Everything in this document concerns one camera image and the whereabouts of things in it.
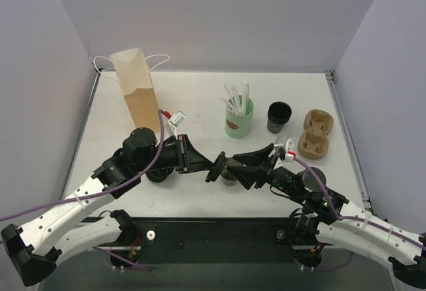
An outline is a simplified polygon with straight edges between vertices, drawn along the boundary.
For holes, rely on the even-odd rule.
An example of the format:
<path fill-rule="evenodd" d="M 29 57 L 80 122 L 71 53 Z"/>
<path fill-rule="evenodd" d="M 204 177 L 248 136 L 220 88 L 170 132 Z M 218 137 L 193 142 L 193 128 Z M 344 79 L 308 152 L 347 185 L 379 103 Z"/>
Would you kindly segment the black coffee cup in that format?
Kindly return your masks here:
<path fill-rule="evenodd" d="M 234 186 L 238 182 L 235 176 L 230 173 L 226 168 L 221 172 L 220 179 L 222 183 L 226 186 Z"/>

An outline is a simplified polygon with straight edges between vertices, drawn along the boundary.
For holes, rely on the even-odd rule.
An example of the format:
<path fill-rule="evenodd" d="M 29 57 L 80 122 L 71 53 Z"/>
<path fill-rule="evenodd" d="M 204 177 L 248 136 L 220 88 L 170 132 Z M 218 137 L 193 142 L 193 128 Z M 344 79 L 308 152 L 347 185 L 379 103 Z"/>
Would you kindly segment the black cup lid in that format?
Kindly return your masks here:
<path fill-rule="evenodd" d="M 214 166 L 208 172 L 205 182 L 215 182 L 221 175 L 222 171 L 226 168 L 227 162 L 228 158 L 226 157 L 226 153 L 222 151 L 214 161 Z"/>

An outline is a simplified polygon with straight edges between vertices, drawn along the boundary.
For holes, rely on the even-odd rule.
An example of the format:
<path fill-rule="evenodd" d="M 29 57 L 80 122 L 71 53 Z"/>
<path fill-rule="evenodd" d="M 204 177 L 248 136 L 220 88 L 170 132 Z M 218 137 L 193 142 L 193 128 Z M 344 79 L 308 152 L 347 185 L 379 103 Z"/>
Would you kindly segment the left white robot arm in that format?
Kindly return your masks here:
<path fill-rule="evenodd" d="M 114 241 L 127 245 L 134 240 L 134 222 L 123 210 L 114 211 L 99 224 L 77 225 L 139 184 L 143 171 L 171 169 L 185 174 L 213 167 L 186 134 L 157 139 L 152 130 L 137 128 L 64 203 L 20 226 L 7 225 L 1 231 L 5 251 L 23 284 L 38 284 L 60 262 L 92 246 Z"/>

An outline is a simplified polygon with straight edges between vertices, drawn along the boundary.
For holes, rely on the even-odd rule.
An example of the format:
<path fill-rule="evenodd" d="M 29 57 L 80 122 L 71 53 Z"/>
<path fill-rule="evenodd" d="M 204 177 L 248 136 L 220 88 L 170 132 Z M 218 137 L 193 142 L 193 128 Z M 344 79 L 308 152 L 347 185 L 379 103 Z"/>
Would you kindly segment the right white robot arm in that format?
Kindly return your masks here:
<path fill-rule="evenodd" d="M 318 168 L 308 166 L 285 146 L 235 154 L 228 170 L 244 188 L 268 184 L 302 207 L 295 234 L 365 256 L 392 270 L 396 279 L 425 289 L 425 235 L 394 226 L 328 188 Z"/>

